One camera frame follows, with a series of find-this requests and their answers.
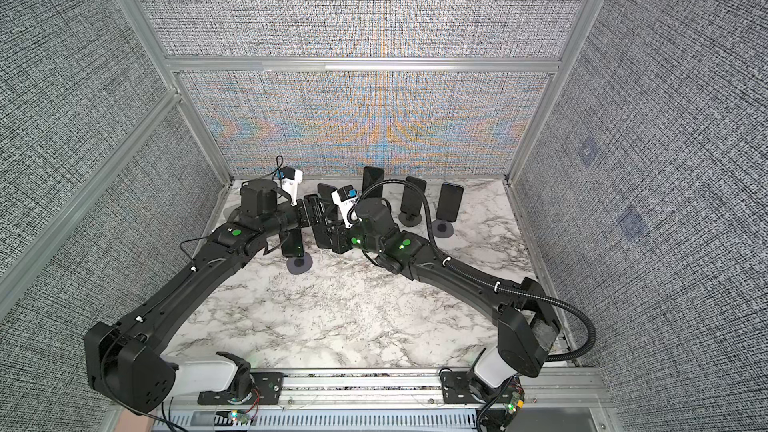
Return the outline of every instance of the metal mounting plate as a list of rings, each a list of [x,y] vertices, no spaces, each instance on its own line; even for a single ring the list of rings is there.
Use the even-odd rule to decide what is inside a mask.
[[[283,391],[283,374],[281,372],[251,372],[254,378],[254,386],[259,391],[259,405],[277,405],[280,402],[280,392]],[[232,405],[226,401],[226,392],[200,392],[197,397],[199,405]],[[256,402],[254,395],[238,407],[253,405]]]
[[[446,404],[480,404],[469,391],[466,372],[440,372],[442,400]]]

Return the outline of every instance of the white marble surface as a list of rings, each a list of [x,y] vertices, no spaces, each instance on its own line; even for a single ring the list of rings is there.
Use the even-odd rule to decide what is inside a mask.
[[[489,274],[535,278],[502,181],[449,181],[463,185],[465,194],[456,234],[437,239],[439,246]],[[300,194],[316,192],[319,182],[360,187],[359,179],[307,180]],[[428,181],[433,216],[442,182]],[[385,188],[393,211],[401,195],[402,186]],[[239,203],[236,181],[225,209]],[[410,230],[426,235],[423,223]],[[468,365],[495,344],[491,322],[451,295],[375,268],[356,249],[343,255],[320,250],[310,229],[303,237],[311,271],[288,273],[279,250],[256,256],[198,307],[166,353],[226,350],[254,368],[432,367]]]

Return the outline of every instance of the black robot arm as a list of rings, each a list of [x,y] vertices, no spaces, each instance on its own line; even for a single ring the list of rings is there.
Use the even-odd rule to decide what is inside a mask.
[[[380,198],[363,194],[358,203],[351,186],[337,192],[334,202],[346,220],[328,223],[326,216],[334,205],[322,202],[318,195],[295,200],[295,206],[291,200],[277,205],[278,195],[291,195],[272,181],[245,184],[240,207],[206,238],[191,262],[119,321],[98,322],[87,332],[85,357],[91,387],[137,413],[153,410],[166,397],[205,390],[221,391],[233,404],[246,400],[252,390],[247,361],[225,352],[199,360],[160,354],[216,287],[265,249],[268,237],[303,227],[312,227],[318,244],[330,244],[336,253],[359,248],[378,254],[375,264],[434,285],[497,325],[498,346],[486,351],[468,373],[476,396],[493,397],[514,374],[535,377],[543,363],[552,359],[548,352],[561,329],[552,309],[556,299],[544,296],[536,281],[526,278],[519,284],[485,274],[437,249],[431,229],[432,241],[400,231]],[[532,312],[530,319],[520,312],[524,310]]]

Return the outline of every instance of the black smartphone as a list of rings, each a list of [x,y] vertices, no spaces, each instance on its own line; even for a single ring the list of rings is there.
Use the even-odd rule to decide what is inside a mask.
[[[464,187],[443,183],[440,188],[440,199],[437,201],[438,220],[446,222],[456,222],[458,218],[458,208],[462,205],[462,196],[464,196]]]
[[[427,181],[421,180],[416,177],[406,177],[406,182],[410,182],[414,186],[421,189],[424,192],[427,189]],[[408,214],[409,216],[417,216],[422,212],[422,197],[417,191],[408,186],[402,187],[402,202],[400,203],[400,212]]]
[[[382,180],[384,180],[383,168],[369,167],[369,166],[365,166],[362,168],[362,192],[363,193],[365,193],[365,191],[368,190],[370,186]],[[375,190],[371,191],[368,197],[381,197],[383,189],[384,189],[383,187],[376,187]]]
[[[304,256],[304,242],[301,239],[301,229],[292,228],[288,232],[281,232],[277,235],[283,245],[280,247],[283,252],[283,257],[303,257]]]
[[[317,193],[320,194],[320,199],[322,200],[323,212],[327,211],[331,207],[334,208],[334,210],[332,210],[331,213],[326,217],[331,222],[339,220],[339,208],[333,205],[333,197],[331,196],[331,194],[333,194],[335,191],[336,187],[334,186],[329,186],[328,184],[317,184]]]

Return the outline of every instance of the aluminum frame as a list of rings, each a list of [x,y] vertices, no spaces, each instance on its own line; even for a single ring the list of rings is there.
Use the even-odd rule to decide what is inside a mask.
[[[597,432],[624,432],[616,408],[590,408],[589,411]]]
[[[452,368],[466,371],[467,368]],[[438,368],[380,369],[253,369],[280,371],[283,391],[278,405],[264,409],[463,409],[466,404],[445,404]],[[600,369],[545,367],[536,378],[521,377],[526,408],[612,408]],[[216,410],[198,405],[197,395],[174,398],[174,410]],[[113,405],[110,410],[117,410]]]
[[[208,217],[208,222],[205,224],[205,228],[203,229],[203,232],[200,234],[201,237],[210,234],[216,229],[216,223],[219,221],[219,215],[224,210],[224,206],[226,205],[226,198],[229,197],[230,190],[232,190],[232,184],[226,184],[219,190],[219,195],[216,198],[216,206],[214,206],[214,210],[210,212],[210,217]],[[197,255],[197,253],[200,251],[200,249],[205,244],[205,240],[201,239],[197,241],[197,245],[195,245],[194,253],[192,256],[194,257]]]
[[[552,112],[560,92],[568,80],[568,74],[573,69],[579,53],[581,53],[581,47],[584,45],[590,30],[592,30],[592,25],[598,16],[600,8],[603,6],[603,2],[605,0],[584,0],[582,3],[571,29],[571,34],[565,43],[565,47],[563,47],[561,56],[562,66],[544,88],[538,108],[528,122],[518,148],[514,152],[512,163],[507,172],[509,183],[514,183],[518,179],[520,172],[522,172],[525,166],[525,161],[531,155],[536,139],[538,139],[539,134],[544,128],[544,124],[547,118],[549,118],[549,114]]]
[[[176,90],[168,90],[163,94],[152,110],[144,115],[62,207],[45,230],[0,277],[0,322],[179,99]]]
[[[518,58],[431,58],[431,57],[248,57],[248,56],[166,56],[168,68],[267,72],[330,71],[447,71],[447,72],[547,72],[560,70],[560,59]]]
[[[517,196],[517,193],[514,191],[513,185],[505,184],[504,188],[507,192],[509,206],[512,207],[512,213],[517,219],[518,229],[520,229],[520,233],[523,236],[525,245],[528,247],[528,255],[531,257],[531,265],[533,266],[533,271],[536,274],[536,279],[538,280],[538,283],[542,285],[542,289],[547,293],[547,295],[550,297],[559,298],[558,293],[554,288],[552,277],[549,275],[547,265],[544,262],[542,250],[538,247],[538,244],[536,243],[536,237],[533,235],[533,229],[531,228],[530,221],[528,220],[528,215],[523,207],[520,206],[520,200]],[[576,344],[578,342],[574,336],[573,329],[568,323],[568,316],[566,315],[565,311],[560,307],[555,307],[554,312],[558,316],[558,319],[563,326],[563,333],[565,334],[565,340],[568,342],[568,345],[572,348],[577,347]],[[573,362],[581,365],[581,359],[579,358],[574,359]]]
[[[165,62],[165,48],[160,42],[149,17],[144,12],[141,2],[139,0],[116,1],[133,27],[141,45],[144,46],[144,50],[147,52],[165,86],[169,90],[176,89],[181,94],[181,113],[197,144],[200,146],[203,154],[205,154],[210,167],[216,172],[216,176],[223,185],[230,183],[232,173],[226,164],[226,159],[211,135],[210,130],[206,127],[197,108],[191,105],[193,104],[192,99],[189,97],[183,84],[178,82],[176,75],[168,68],[168,64]]]

